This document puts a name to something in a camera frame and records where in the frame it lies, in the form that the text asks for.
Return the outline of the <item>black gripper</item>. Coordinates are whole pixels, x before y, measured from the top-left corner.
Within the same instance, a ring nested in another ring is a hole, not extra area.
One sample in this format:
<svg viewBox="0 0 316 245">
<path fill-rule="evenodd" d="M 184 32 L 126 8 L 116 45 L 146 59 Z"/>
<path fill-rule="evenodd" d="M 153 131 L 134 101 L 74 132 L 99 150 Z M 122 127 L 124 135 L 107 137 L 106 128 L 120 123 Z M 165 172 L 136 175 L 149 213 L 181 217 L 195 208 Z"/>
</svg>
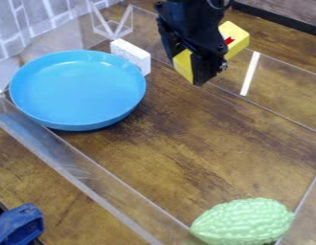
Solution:
<svg viewBox="0 0 316 245">
<path fill-rule="evenodd" d="M 169 62 L 189 49 L 192 84 L 201 86 L 227 69 L 227 47 L 219 22 L 231 0 L 157 0 L 157 32 Z"/>
</svg>

